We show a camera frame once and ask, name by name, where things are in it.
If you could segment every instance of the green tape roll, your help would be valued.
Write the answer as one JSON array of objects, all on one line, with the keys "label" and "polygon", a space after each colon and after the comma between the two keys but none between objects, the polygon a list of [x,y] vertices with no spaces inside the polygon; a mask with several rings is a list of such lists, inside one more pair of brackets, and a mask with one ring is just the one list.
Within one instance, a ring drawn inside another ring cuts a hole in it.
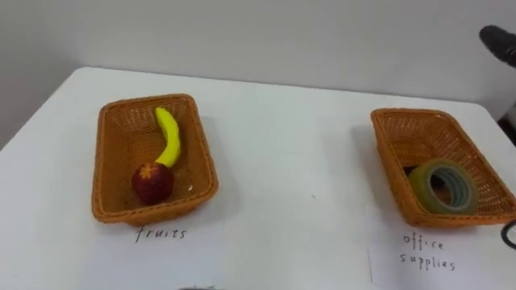
[{"label": "green tape roll", "polygon": [[[450,201],[441,201],[431,178],[438,177],[450,193]],[[433,159],[409,174],[409,182],[419,203],[431,213],[472,214],[478,205],[473,179],[459,164],[449,159]]]}]

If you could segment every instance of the banana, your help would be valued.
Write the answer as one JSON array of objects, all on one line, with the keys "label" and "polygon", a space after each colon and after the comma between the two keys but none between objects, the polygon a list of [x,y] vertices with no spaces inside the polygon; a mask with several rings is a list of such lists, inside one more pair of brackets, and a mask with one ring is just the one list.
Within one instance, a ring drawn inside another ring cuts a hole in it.
[{"label": "banana", "polygon": [[166,109],[157,107],[155,110],[156,120],[161,128],[164,139],[167,143],[157,163],[171,168],[177,161],[181,153],[181,142],[179,140],[179,126],[176,120]]}]

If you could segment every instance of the apple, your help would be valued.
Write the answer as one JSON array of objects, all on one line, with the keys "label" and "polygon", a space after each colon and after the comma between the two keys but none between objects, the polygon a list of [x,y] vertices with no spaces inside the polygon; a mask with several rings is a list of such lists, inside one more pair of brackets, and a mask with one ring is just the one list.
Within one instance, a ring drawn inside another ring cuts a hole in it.
[{"label": "apple", "polygon": [[174,176],[163,164],[142,164],[133,174],[131,183],[136,196],[144,205],[156,205],[172,193]]}]

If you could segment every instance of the black cable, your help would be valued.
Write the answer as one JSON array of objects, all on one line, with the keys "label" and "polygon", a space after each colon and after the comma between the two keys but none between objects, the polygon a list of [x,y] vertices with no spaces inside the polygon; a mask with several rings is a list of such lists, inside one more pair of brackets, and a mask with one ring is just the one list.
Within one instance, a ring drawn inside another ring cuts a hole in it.
[{"label": "black cable", "polygon": [[512,222],[506,224],[502,229],[501,229],[501,239],[503,240],[503,242],[516,250],[516,244],[514,242],[512,242],[510,239],[509,239],[509,231],[510,229],[512,229],[514,226],[516,226],[516,220],[513,220]]}]

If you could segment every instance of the wicker basket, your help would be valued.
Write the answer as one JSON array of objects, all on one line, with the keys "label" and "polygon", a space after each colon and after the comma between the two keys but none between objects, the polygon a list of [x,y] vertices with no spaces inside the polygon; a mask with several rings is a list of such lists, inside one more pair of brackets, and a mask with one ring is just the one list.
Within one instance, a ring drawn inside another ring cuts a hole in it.
[{"label": "wicker basket", "polygon": [[[516,218],[514,195],[452,116],[436,110],[379,109],[371,119],[391,191],[407,223],[454,228]],[[473,215],[429,213],[414,197],[404,168],[438,157],[456,161],[473,178],[480,194]]]},{"label": "wicker basket", "polygon": [[[174,188],[167,201],[144,206],[131,189],[139,165],[164,149],[154,109],[164,107],[177,120],[181,155],[173,166]],[[218,188],[213,160],[202,131],[195,101],[185,94],[142,97],[104,106],[98,117],[92,211],[100,222],[133,226],[184,215],[210,199]]]}]

